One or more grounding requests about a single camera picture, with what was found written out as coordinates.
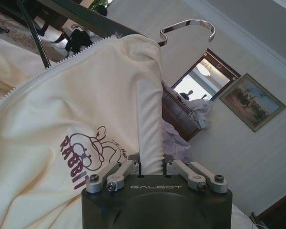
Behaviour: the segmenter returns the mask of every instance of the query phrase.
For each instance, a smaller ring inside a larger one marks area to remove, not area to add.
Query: metal linkage
[[[170,161],[166,165],[168,175],[181,175],[186,181],[189,188],[197,191],[206,191],[207,186],[205,178],[186,166],[181,160]]]
[[[104,183],[109,175],[115,173],[120,162],[111,162],[105,166],[98,174],[90,175],[89,179],[86,180],[86,190],[89,193],[97,193],[103,189]]]
[[[228,184],[224,176],[215,175],[198,162],[191,162],[188,166],[194,172],[205,177],[207,185],[213,192],[226,193],[228,191]]]
[[[135,160],[127,160],[114,174],[107,177],[107,190],[118,191],[124,187],[128,175],[139,174],[139,164]]]

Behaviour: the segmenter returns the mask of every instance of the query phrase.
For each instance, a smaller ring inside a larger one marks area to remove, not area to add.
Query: framed painting
[[[286,108],[249,74],[240,78],[220,100],[254,132]]]

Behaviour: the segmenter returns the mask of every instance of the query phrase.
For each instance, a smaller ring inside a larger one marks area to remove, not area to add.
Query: bolt
[[[215,179],[215,181],[217,181],[217,182],[223,182],[225,178],[224,178],[223,175],[217,174],[217,175],[214,176],[214,179]]]
[[[116,184],[115,183],[108,183],[107,184],[107,190],[110,192],[114,192],[116,189]]]
[[[97,174],[92,174],[90,175],[90,182],[95,182],[95,181],[98,181],[99,180],[99,175]]]
[[[197,188],[199,191],[202,191],[202,192],[206,191],[206,188],[207,188],[206,183],[205,182],[198,183]]]

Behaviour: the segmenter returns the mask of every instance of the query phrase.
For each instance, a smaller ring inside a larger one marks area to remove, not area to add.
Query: wooden furniture
[[[163,88],[162,96],[162,118],[170,123],[179,135],[189,141],[200,129],[191,120],[191,110],[182,104],[173,94]]]
[[[263,221],[269,229],[286,228],[286,196],[257,216],[257,219]]]

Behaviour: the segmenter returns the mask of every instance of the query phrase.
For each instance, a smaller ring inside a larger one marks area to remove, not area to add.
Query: maroon lettering
[[[61,143],[61,151],[69,144],[69,137],[66,136],[64,141]]]
[[[86,171],[83,171],[82,173],[80,173],[79,175],[77,175],[75,178],[72,179],[72,182],[74,183],[75,181],[77,181],[78,179],[82,178],[84,175],[87,175]]]
[[[69,168],[72,168],[79,161],[80,157],[76,153],[73,153],[73,156],[68,160]]]
[[[78,185],[76,185],[76,186],[74,187],[74,189],[78,189],[79,187],[85,185],[85,184],[86,184],[86,179],[88,179],[88,178],[89,178],[88,175],[85,176],[85,180],[84,180],[83,182],[79,183]]]
[[[70,155],[70,153],[72,153],[72,147],[69,147],[69,148],[65,149],[65,150],[61,153],[61,155],[65,155],[65,156],[63,157],[63,159],[66,160],[66,159],[68,158],[68,156]]]
[[[71,177],[76,176],[76,174],[80,173],[83,169],[82,162],[80,161],[76,167],[71,170]]]

